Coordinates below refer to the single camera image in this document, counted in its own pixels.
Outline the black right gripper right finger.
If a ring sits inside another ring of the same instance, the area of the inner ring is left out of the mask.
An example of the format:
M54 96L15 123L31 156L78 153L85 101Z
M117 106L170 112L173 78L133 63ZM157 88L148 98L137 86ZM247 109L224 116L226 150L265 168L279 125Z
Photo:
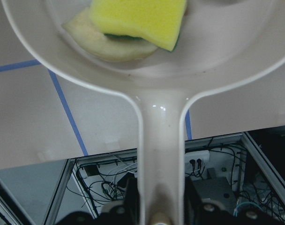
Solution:
M219 201L203 201L193 181L185 178L184 224L186 225L232 225L234 217L223 209Z

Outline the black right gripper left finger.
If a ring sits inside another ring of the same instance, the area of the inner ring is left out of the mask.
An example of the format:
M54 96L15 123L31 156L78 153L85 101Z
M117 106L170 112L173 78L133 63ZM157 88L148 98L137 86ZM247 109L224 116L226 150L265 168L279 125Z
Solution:
M137 178L127 181L123 200L110 202L102 207L101 225L138 225L140 222L140 196Z

